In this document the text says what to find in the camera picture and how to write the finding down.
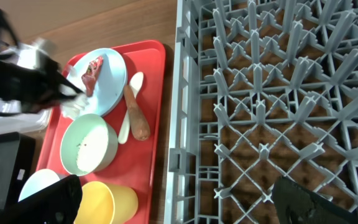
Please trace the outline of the yellow plastic cup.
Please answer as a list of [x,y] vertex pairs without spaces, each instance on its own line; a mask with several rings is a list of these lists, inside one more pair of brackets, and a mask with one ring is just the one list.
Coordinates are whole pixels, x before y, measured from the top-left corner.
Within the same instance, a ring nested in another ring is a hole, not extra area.
[[136,192],[123,185],[92,181],[82,186],[82,192],[75,224],[125,223],[139,206]]

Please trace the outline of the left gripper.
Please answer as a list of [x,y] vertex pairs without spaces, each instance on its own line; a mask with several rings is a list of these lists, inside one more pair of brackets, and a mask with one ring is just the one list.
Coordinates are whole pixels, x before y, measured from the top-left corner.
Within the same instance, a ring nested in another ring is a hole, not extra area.
[[48,56],[41,61],[41,68],[34,70],[0,60],[0,99],[20,101],[22,113],[38,113],[84,93],[58,73],[57,62]]

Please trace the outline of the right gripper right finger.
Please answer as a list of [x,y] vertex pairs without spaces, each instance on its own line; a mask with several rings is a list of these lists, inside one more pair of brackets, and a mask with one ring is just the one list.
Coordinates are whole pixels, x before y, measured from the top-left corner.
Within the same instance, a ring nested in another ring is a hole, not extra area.
[[358,224],[356,215],[287,177],[275,181],[272,200],[280,224]]

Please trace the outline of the white tissue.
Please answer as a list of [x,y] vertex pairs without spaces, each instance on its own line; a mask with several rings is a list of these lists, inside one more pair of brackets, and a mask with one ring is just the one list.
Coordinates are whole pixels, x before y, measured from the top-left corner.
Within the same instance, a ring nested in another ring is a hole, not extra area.
[[64,71],[68,72],[67,79],[83,92],[77,94],[74,100],[60,105],[63,117],[74,120],[79,117],[80,113],[89,105],[88,97],[85,95],[86,87],[81,79],[81,75],[72,65],[67,65]]

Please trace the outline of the orange carrot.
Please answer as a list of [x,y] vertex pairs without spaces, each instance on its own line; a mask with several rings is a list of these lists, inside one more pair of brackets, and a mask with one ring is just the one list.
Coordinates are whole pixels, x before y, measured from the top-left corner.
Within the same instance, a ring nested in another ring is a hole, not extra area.
[[134,92],[129,85],[124,87],[124,98],[126,101],[127,112],[133,137],[138,141],[147,140],[150,135],[150,126],[141,108],[136,102]]

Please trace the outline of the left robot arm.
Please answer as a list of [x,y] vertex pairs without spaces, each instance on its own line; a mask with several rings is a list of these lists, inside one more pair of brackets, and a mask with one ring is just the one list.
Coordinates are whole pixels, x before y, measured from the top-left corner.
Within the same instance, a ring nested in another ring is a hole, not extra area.
[[62,75],[47,47],[45,39],[21,43],[0,9],[0,99],[19,101],[21,114],[36,114],[84,93]]

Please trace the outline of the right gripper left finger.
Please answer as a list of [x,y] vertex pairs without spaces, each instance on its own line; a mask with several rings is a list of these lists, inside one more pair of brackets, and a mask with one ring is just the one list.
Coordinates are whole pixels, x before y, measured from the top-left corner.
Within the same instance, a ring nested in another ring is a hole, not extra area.
[[69,175],[0,212],[0,224],[73,223],[83,191],[80,178]]

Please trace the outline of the green bowl with rice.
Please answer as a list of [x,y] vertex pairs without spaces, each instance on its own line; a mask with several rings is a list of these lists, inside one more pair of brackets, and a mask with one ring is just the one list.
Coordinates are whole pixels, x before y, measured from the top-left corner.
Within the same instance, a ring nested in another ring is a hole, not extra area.
[[75,119],[65,131],[60,160],[69,174],[84,176],[107,168],[117,149],[115,130],[102,117],[86,114]]

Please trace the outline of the red snack wrapper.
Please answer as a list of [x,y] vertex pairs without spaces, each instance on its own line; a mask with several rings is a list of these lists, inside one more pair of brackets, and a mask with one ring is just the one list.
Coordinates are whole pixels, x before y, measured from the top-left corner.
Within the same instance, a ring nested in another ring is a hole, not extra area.
[[103,66],[103,56],[99,56],[96,59],[90,61],[86,72],[81,76],[82,82],[86,88],[86,96],[91,97],[93,95],[96,82],[98,81],[101,68]]

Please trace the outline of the white plastic spoon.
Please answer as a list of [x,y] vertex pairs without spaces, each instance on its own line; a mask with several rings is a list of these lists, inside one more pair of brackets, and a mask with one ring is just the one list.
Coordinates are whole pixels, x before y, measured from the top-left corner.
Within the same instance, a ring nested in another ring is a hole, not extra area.
[[[144,73],[137,72],[135,75],[132,76],[128,84],[131,87],[132,91],[134,92],[135,99],[140,89],[142,88],[143,80],[144,80]],[[131,131],[130,122],[129,122],[129,113],[126,111],[118,135],[119,144],[125,144],[127,142],[127,139],[129,137],[129,131]]]

